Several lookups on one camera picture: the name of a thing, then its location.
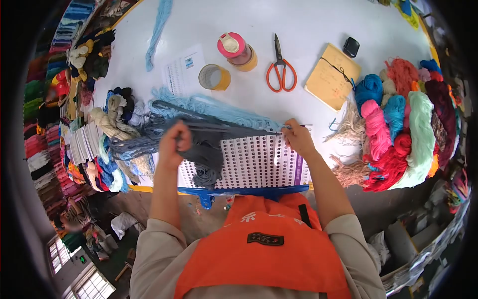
apron patch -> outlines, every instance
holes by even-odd
[[[247,235],[247,243],[257,242],[262,245],[280,246],[284,245],[284,236],[274,236],[264,233],[250,233]]]

white table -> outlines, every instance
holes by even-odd
[[[117,25],[108,74],[95,84],[95,106],[104,106],[108,90],[117,86],[131,87],[136,98],[147,102],[152,87],[163,85],[160,68],[146,72],[145,67],[158,5],[159,0],[144,0]],[[239,33],[254,48],[258,55],[255,69],[237,71],[219,53],[217,40],[224,32]],[[298,83],[292,92],[274,93],[266,84],[266,71],[275,61],[274,33],[283,57],[297,72]],[[366,0],[174,0],[153,64],[158,66],[201,44],[206,64],[231,72],[228,89],[212,91],[213,97],[277,121],[295,117],[300,123],[312,124],[315,146],[332,166],[330,154],[357,151],[334,141],[323,143],[331,134],[329,124],[335,117],[340,121],[343,109],[335,113],[303,87],[327,43],[342,48],[349,36],[360,43],[354,60],[362,67],[361,79],[378,74],[387,59],[399,56],[419,66],[420,60],[432,57],[421,29],[414,30],[395,7]],[[271,82],[276,80],[271,74]]]

blue plastic stand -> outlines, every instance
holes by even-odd
[[[254,195],[264,196],[273,201],[279,201],[284,194],[299,193],[309,190],[309,185],[286,186],[286,187],[267,187],[267,188],[237,188],[237,189],[214,189],[207,190],[204,188],[178,188],[179,192],[196,195],[201,201],[201,206],[208,210],[212,207],[215,200],[214,196],[221,195]]]

scissor blade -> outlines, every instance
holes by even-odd
[[[275,41],[275,56],[277,58],[277,61],[279,61],[279,60],[282,60],[282,52],[281,52],[281,44],[279,43],[279,38],[277,37],[277,34],[275,34],[274,41]]]

white pegboard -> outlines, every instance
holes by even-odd
[[[312,126],[305,126],[312,133]],[[281,135],[266,135],[221,141],[224,167],[215,188],[263,188],[306,185],[307,163],[285,145]],[[194,163],[184,160],[179,167],[178,186],[196,188]]]

